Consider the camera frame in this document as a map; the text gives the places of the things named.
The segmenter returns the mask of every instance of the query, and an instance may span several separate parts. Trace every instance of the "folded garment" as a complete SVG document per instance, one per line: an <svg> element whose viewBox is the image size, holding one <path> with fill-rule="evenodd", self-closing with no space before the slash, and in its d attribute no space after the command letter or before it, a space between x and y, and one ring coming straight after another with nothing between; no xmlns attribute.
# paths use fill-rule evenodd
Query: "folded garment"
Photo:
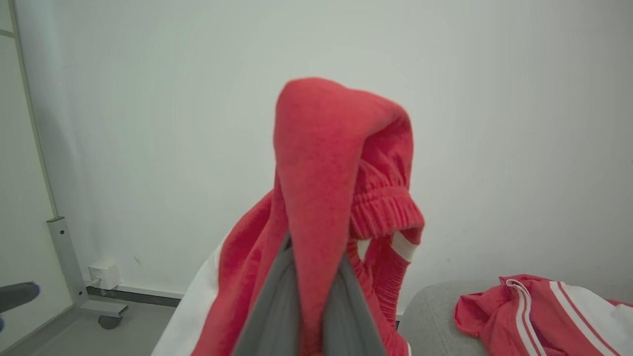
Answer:
<svg viewBox="0 0 633 356"><path fill-rule="evenodd" d="M455 325L490 355L633 355L632 305L522 274L464 295Z"/></svg>
<svg viewBox="0 0 633 356"><path fill-rule="evenodd" d="M413 136L406 112L329 80L294 80L277 101L273 141L273 190L205 264L215 265L217 273L203 267L196 276L182 301L186 312L179 307L154 354L230 355L290 231L301 304L300 354L322 352L323 308L346 253L388 355L408 355L408 344L396 332L396 304L424 219L409 194ZM367 239L362 259L357 242ZM204 322L194 320L196 311ZM177 325L199 329L183 333ZM187 346L177 346L184 338Z"/></svg>

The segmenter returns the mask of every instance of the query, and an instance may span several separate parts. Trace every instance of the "metal bracket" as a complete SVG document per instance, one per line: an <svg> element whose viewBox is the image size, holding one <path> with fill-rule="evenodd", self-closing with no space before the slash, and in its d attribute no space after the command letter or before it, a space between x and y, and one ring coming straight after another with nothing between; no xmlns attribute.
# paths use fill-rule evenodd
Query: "metal bracket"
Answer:
<svg viewBox="0 0 633 356"><path fill-rule="evenodd" d="M48 229L53 238L53 245L60 260L61 270L64 273L70 296L79 310L96 315L119 318L127 309L127 304L102 302L88 299L84 278L79 268L75 248L73 247L66 218L56 217L47 221Z"/></svg>

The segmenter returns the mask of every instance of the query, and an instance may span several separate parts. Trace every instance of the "red fabric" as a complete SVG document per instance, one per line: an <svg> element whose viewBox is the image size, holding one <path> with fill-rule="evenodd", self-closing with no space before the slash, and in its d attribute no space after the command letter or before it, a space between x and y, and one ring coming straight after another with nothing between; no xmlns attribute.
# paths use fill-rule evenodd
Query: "red fabric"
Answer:
<svg viewBox="0 0 633 356"><path fill-rule="evenodd" d="M347 252L389 355L407 355L395 305L408 265L394 231L420 243L424 219L408 188L411 124L397 104L323 79L288 83L277 101L275 187L233 228L220 292L193 355L230 355L286 231L301 299L301 355L322 351L322 310ZM372 239L364 262L356 239Z"/></svg>
<svg viewBox="0 0 633 356"><path fill-rule="evenodd" d="M454 313L457 328L462 333L481 339L490 355L529 355L530 346L536 351L532 354L541 355L537 345L542 346L546 355L602 355L557 300L549 279L522 274L500 277L499 280L500 286L484 293L461 296ZM530 309L523 312L527 322L517 322L517 313L522 310L522 299L515 288L506 285L508 280L519 281L529 293L531 301L524 300L523 304ZM554 286L560 288L573 306L561 282ZM534 334L528 331L527 337L522 338L519 329L527 329L529 324ZM604 340L601 341L618 355Z"/></svg>

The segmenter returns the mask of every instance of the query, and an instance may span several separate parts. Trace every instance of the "metal stand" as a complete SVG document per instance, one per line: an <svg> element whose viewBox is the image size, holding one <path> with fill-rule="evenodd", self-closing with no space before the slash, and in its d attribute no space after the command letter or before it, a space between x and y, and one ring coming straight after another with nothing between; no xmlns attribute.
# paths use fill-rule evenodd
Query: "metal stand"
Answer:
<svg viewBox="0 0 633 356"><path fill-rule="evenodd" d="M74 304L83 312L99 315L99 325L104 329L114 329L121 323L122 314L127 310L128 305L88 299L88 292L70 240L66 219L56 217L47 223Z"/></svg>

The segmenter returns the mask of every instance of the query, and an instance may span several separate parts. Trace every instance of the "caster wheel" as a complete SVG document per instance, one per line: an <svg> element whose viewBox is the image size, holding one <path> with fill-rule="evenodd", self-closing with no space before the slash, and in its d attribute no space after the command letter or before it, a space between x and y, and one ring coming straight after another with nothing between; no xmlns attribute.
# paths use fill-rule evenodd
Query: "caster wheel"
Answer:
<svg viewBox="0 0 633 356"><path fill-rule="evenodd" d="M101 325L101 327L105 330L112 330L115 327L119 326L119 324L121 324L121 319L123 319L123 317L115 318L101 315L99 316L99 325Z"/></svg>

